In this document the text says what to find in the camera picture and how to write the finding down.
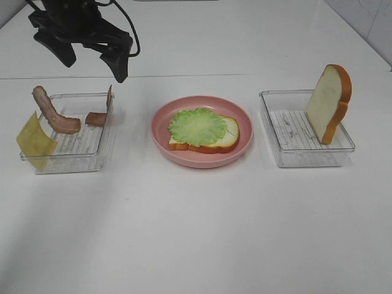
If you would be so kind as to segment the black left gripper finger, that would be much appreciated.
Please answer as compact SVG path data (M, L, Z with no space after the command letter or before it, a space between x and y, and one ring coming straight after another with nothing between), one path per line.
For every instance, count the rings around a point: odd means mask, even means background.
M102 53L100 59L110 68L118 83L123 83L125 81L128 77L129 52L111 51L109 53Z
M50 50L66 67L71 67L75 63L76 56L70 43L62 42L44 30L38 30L33 38Z

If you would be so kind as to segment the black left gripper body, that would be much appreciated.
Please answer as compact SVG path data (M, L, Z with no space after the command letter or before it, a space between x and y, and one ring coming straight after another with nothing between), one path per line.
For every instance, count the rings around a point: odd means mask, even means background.
M101 3L97 1L42 1L43 9L34 1L28 1L34 11L29 20L34 28L44 30L66 43L80 43L101 53L127 51L129 57L133 38L107 21L99 7L115 5L124 10L116 1Z

